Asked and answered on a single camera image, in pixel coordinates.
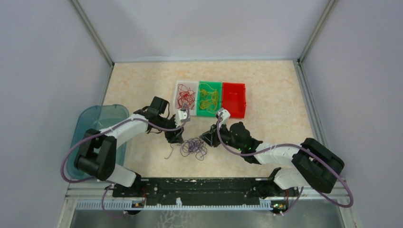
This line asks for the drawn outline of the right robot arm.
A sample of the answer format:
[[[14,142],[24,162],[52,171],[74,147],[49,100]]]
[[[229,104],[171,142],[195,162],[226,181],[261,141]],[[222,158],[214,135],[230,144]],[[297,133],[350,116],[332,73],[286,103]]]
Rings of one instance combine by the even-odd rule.
[[[310,186],[321,193],[331,193],[345,163],[328,148],[313,138],[306,138],[300,145],[270,145],[250,135],[243,122],[229,128],[215,124],[200,138],[210,147],[219,145],[236,149],[236,154],[248,163],[280,164],[278,171],[272,172],[274,179],[268,182],[268,191],[274,196],[281,195],[292,187]]]

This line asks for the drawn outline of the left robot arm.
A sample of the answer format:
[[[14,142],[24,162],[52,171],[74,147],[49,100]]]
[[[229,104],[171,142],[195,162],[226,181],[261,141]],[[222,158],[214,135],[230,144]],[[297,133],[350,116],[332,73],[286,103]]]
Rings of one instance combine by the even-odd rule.
[[[172,116],[163,117],[169,102],[155,96],[149,106],[135,111],[117,124],[101,130],[89,129],[81,141],[72,147],[77,149],[74,167],[92,178],[124,187],[130,196],[142,192],[141,175],[119,165],[116,151],[132,138],[150,133],[152,129],[163,132],[168,143],[182,143],[185,124],[190,120],[190,107],[183,104]]]

